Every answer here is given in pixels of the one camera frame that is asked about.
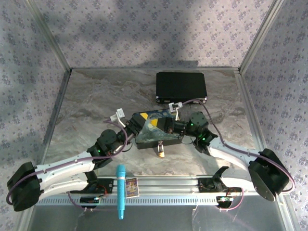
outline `marble surface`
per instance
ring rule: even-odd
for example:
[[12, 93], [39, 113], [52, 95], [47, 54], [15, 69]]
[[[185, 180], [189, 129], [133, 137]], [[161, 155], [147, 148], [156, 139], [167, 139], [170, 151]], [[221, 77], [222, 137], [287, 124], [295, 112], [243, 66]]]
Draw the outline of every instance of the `marble surface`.
[[[118, 128], [104, 124], [117, 108], [123, 108], [126, 118], [133, 113], [167, 108], [155, 102], [156, 70], [87, 70], [73, 71], [57, 119], [45, 163], [74, 156], [92, 146], [101, 132]], [[233, 72], [199, 70], [205, 75], [208, 101], [214, 122], [225, 140], [247, 148], [254, 143]], [[180, 113], [187, 118], [200, 105], [186, 105]], [[209, 129], [216, 133], [210, 124]], [[183, 143], [190, 143], [184, 137]], [[212, 175], [230, 163], [199, 153], [194, 146], [179, 144], [165, 146], [165, 158], [154, 149], [138, 150], [136, 144], [129, 152], [119, 154], [99, 175], [115, 175], [116, 166], [125, 164], [133, 175]]]

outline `blue marker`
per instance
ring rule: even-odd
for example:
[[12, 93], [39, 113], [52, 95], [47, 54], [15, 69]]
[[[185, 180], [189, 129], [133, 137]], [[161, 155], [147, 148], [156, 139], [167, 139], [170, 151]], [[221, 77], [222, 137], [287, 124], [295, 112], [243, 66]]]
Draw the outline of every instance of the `blue marker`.
[[116, 168], [117, 178], [117, 210], [119, 212], [119, 219], [124, 218], [125, 209], [125, 166], [118, 165]]

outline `patterned wallpaper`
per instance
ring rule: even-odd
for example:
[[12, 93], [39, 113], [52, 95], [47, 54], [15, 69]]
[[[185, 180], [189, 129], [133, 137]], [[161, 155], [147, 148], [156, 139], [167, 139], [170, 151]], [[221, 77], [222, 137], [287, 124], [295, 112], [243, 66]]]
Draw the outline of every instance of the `patterned wallpaper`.
[[40, 161], [43, 139], [64, 76], [23, 1], [0, 3], [0, 230], [17, 213], [6, 182], [21, 164]]
[[293, 175], [291, 193], [308, 230], [308, 1], [286, 0], [245, 79], [269, 148]]
[[71, 67], [239, 66], [273, 0], [37, 0]]

